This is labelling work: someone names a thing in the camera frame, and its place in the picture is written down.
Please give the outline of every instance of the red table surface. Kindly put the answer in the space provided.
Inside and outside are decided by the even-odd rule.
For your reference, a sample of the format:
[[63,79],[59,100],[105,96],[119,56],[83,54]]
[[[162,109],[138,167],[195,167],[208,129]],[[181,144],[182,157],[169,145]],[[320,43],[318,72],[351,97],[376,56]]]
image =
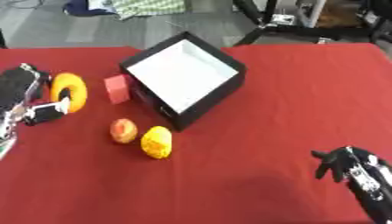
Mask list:
[[109,137],[116,118],[144,133],[167,125],[132,100],[111,105],[103,79],[137,50],[1,50],[0,69],[28,62],[81,75],[86,107],[19,127],[0,162],[0,223],[357,223],[354,196],[314,178],[312,149],[346,144],[392,161],[392,66],[375,46],[252,45],[224,49],[244,85],[190,128],[166,160]]

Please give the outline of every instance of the black box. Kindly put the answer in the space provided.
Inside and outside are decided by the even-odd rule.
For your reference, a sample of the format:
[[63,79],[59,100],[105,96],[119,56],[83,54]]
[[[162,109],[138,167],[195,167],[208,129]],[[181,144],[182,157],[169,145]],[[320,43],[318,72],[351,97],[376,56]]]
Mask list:
[[206,41],[183,32],[121,63],[132,92],[183,130],[233,93],[246,67]]

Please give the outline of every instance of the gray floor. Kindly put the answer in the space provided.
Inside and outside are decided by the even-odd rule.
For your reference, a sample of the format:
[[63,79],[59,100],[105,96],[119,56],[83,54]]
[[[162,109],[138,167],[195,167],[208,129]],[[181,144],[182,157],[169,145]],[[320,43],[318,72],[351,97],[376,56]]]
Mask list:
[[[217,47],[231,46],[254,26],[231,0],[187,0],[185,14],[134,17],[120,22],[116,16],[71,17],[62,12],[67,0],[46,0],[36,10],[5,7],[0,0],[0,28],[10,47],[134,46],[145,49],[182,32],[190,31]],[[35,4],[35,0],[24,3]],[[310,42],[298,38],[265,37],[259,44]],[[380,43],[389,55],[390,44]]]

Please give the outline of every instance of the red block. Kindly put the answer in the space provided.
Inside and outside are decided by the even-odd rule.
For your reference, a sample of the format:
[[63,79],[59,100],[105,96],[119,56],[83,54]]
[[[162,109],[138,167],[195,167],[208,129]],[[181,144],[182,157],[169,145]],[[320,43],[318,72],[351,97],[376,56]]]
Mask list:
[[113,104],[126,102],[130,99],[129,81],[125,75],[120,74],[105,79],[108,98]]

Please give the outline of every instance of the yellow donut toy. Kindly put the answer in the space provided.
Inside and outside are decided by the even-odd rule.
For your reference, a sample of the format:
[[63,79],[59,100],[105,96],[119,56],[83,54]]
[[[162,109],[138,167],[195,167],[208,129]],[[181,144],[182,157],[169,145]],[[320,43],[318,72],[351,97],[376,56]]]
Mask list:
[[71,95],[69,112],[74,113],[83,108],[88,98],[88,91],[83,79],[72,73],[58,74],[52,82],[52,102],[59,101],[60,92],[65,88],[69,89]]

